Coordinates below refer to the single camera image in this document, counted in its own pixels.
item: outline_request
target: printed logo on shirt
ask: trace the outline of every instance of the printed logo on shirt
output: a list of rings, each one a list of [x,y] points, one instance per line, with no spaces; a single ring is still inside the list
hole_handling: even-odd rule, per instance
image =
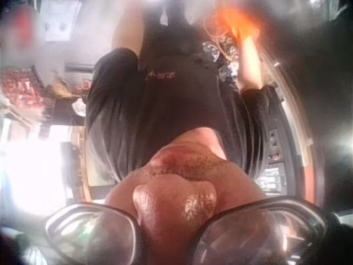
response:
[[[153,70],[146,75],[145,81],[154,79],[154,80],[165,80],[165,79],[174,79],[175,78],[175,71],[173,72],[165,72],[159,73],[154,72]]]

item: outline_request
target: black t-shirt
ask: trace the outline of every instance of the black t-shirt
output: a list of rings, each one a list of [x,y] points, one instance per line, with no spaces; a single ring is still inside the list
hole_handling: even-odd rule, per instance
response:
[[[189,130],[214,129],[227,159],[256,178],[268,139],[266,90],[242,95],[219,82],[200,56],[172,54],[138,71],[137,56],[115,49],[97,63],[87,99],[88,163],[123,179]]]

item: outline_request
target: nose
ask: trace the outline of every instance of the nose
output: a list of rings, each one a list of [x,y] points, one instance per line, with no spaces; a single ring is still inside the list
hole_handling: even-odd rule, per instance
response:
[[[196,231],[213,216],[217,196],[210,182],[165,174],[137,186],[133,203],[153,259],[176,264]]]

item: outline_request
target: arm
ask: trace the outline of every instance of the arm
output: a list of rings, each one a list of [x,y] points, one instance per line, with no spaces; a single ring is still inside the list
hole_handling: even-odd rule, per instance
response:
[[[239,45],[238,88],[240,93],[249,89],[261,89],[260,60],[251,36]]]
[[[141,0],[127,0],[124,14],[114,31],[111,48],[128,48],[138,57],[144,30]]]

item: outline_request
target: person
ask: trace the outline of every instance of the person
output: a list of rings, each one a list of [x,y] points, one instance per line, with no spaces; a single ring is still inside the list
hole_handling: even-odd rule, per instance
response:
[[[144,18],[141,0],[129,1],[87,99],[88,163],[118,181],[105,203],[138,220],[149,264],[179,264],[208,219],[266,198],[254,182],[266,166],[269,116],[255,42],[238,42],[235,92],[176,2],[162,27],[161,11]]]

